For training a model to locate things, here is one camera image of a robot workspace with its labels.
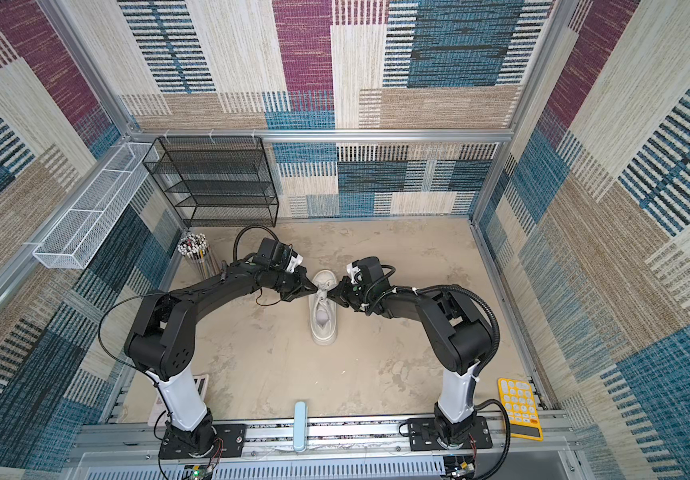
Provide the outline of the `pink white flat device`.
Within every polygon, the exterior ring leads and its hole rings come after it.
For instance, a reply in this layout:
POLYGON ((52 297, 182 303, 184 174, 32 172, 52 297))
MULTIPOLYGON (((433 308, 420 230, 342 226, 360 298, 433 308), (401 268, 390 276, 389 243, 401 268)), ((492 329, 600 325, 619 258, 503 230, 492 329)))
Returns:
POLYGON ((153 374, 155 393, 148 425, 153 426, 161 413, 169 413, 174 426, 182 431, 194 431, 207 414, 207 406, 197 389, 190 368, 186 368, 168 381, 161 382, 153 374))

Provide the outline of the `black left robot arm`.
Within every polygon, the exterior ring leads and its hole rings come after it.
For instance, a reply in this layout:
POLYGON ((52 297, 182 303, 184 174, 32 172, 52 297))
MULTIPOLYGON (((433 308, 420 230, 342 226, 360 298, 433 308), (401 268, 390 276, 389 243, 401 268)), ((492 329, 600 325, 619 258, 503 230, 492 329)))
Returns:
POLYGON ((229 303, 272 290, 282 302, 316 291, 303 257, 289 244, 264 238, 258 250, 235 258, 222 273, 192 286, 156 291, 141 301, 123 352, 150 375, 169 413, 165 440, 184 454, 202 457, 216 440, 213 417, 197 391, 191 364, 198 325, 229 303))

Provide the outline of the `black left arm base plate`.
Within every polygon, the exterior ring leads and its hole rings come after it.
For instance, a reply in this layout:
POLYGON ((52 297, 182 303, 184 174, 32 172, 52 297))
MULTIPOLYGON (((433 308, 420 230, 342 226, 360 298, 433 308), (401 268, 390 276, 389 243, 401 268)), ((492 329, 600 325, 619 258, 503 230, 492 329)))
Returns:
POLYGON ((243 452, 246 430, 246 424, 204 424, 194 431, 184 431, 167 422, 158 457, 161 460, 238 458, 243 452))

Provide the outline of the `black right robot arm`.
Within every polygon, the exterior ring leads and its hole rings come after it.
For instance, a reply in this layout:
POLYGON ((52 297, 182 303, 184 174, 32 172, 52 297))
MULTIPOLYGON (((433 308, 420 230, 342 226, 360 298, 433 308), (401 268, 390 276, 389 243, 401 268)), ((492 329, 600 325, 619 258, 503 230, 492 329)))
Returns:
POLYGON ((375 256, 356 260, 328 290, 327 298, 367 316, 409 319, 422 325, 444 368, 441 394, 434 406, 435 429, 443 445, 456 446, 477 423, 475 390, 499 349, 498 320, 488 304, 466 288, 393 285, 390 279, 395 272, 395 267, 375 256))

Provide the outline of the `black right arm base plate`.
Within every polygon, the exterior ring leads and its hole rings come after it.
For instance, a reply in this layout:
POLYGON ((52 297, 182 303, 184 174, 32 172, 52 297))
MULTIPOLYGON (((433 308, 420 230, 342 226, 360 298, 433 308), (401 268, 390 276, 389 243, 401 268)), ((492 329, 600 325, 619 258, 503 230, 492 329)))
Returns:
POLYGON ((408 439, 412 451, 491 449, 493 441, 487 420, 470 416, 459 423, 441 417, 414 417, 404 421, 399 432, 408 439))

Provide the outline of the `white canvas sneaker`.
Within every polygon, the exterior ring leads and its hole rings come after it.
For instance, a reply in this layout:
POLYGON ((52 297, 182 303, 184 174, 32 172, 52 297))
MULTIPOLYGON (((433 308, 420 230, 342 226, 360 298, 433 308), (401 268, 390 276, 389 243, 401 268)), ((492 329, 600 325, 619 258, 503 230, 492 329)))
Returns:
POLYGON ((321 270, 312 280, 316 292, 309 300, 309 325, 314 342, 320 346, 331 345, 337 337, 337 304, 328 293, 338 284, 330 270, 321 270))

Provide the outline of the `yellow calculator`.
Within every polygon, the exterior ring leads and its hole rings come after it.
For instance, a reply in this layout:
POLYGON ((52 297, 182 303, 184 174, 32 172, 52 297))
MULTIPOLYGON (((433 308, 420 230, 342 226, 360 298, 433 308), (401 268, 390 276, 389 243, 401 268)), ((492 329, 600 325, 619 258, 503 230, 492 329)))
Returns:
POLYGON ((500 402, 510 421, 511 435, 525 440, 542 441, 544 435, 538 402, 531 385, 522 380, 499 378, 497 387, 500 402))

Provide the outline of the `clear tube of coloured pencils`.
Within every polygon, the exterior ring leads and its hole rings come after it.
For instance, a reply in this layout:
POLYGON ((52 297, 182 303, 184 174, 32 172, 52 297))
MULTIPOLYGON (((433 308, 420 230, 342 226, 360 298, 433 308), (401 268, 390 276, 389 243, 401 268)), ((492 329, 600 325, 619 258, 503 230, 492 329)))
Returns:
POLYGON ((196 268, 203 280, 220 273, 204 234, 188 233, 178 242, 177 251, 196 268))

